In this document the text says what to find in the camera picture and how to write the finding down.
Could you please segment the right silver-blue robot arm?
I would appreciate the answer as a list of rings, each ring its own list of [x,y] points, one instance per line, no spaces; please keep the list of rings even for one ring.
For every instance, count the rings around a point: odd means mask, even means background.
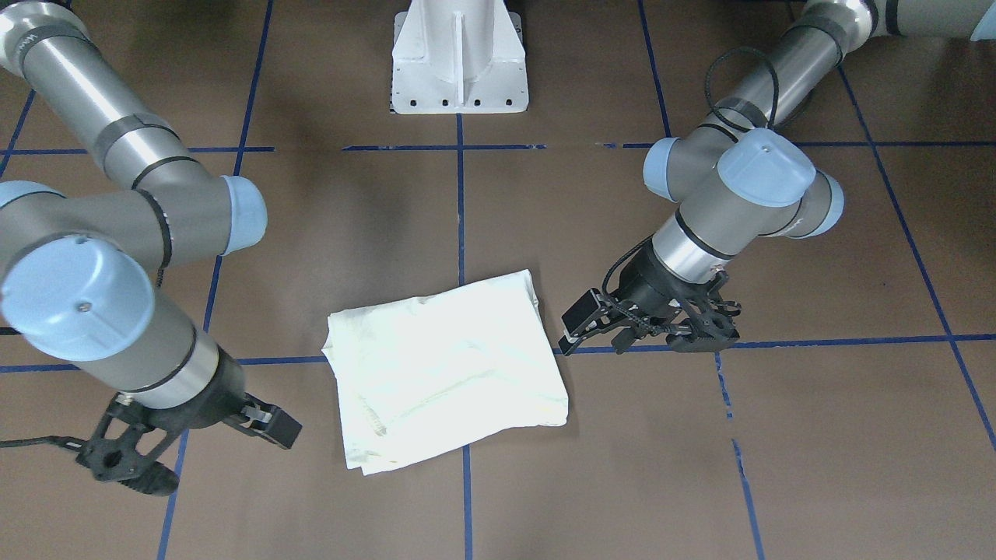
[[[301,425],[250,396],[244,376],[153,274],[259,242],[261,192],[214,177],[122,81],[82,20],[57,2],[2,7],[2,67],[25,79],[117,185],[67,198],[2,184],[2,316],[34,348],[84,369],[161,429],[227,422],[289,449]]]

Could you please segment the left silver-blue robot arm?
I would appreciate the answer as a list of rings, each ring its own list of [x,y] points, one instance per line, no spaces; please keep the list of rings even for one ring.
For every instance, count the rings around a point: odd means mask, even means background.
[[[994,39],[992,1],[808,1],[778,45],[729,96],[705,89],[709,114],[685,138],[645,156],[645,187],[676,204],[659,230],[611,268],[615,289],[590,289],[563,313],[559,350],[615,333],[615,353],[665,336],[679,353],[715,353],[739,340],[737,302],[720,294],[727,265],[758,237],[818,236],[839,221],[839,182],[779,134],[847,54],[874,37]]]

